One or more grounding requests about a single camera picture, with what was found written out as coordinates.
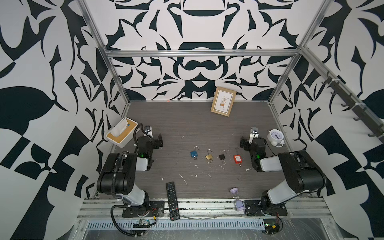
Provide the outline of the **red padlock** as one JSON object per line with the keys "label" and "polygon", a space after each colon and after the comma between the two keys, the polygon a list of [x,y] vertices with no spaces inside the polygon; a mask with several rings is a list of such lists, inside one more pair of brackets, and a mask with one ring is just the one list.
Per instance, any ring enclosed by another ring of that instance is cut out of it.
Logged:
{"label": "red padlock", "polygon": [[242,162],[243,162],[243,159],[242,159],[242,156],[239,152],[240,150],[240,147],[236,147],[235,148],[235,151],[236,151],[236,154],[234,155],[234,161],[237,165],[239,165],[240,167],[242,166]]}

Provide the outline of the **black padlock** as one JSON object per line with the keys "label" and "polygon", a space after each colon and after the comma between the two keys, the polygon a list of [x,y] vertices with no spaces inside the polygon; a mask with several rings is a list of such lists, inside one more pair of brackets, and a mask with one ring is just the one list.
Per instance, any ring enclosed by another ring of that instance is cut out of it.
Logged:
{"label": "black padlock", "polygon": [[219,159],[222,161],[223,165],[226,165],[226,150],[222,150],[222,153],[219,155]]}

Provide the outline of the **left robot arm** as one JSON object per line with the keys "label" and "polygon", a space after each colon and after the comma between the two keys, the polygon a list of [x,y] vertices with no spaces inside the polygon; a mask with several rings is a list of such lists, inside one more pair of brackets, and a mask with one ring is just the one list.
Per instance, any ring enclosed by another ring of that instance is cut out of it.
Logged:
{"label": "left robot arm", "polygon": [[134,153],[109,154],[97,181],[97,191],[122,202],[124,218],[153,217],[164,213],[164,201],[150,201],[149,194],[135,184],[137,172],[149,171],[153,151],[163,146],[157,139],[141,136]]}

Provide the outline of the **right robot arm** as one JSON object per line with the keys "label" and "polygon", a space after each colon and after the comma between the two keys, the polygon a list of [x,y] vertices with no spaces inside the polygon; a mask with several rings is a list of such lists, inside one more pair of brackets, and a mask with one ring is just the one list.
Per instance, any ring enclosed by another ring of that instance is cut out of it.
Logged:
{"label": "right robot arm", "polygon": [[252,167],[259,173],[283,172],[285,180],[263,192],[260,200],[246,200],[246,216],[288,215],[286,203],[305,193],[321,191],[327,178],[306,151],[284,152],[266,157],[267,141],[263,138],[241,137],[240,148],[248,151]]}

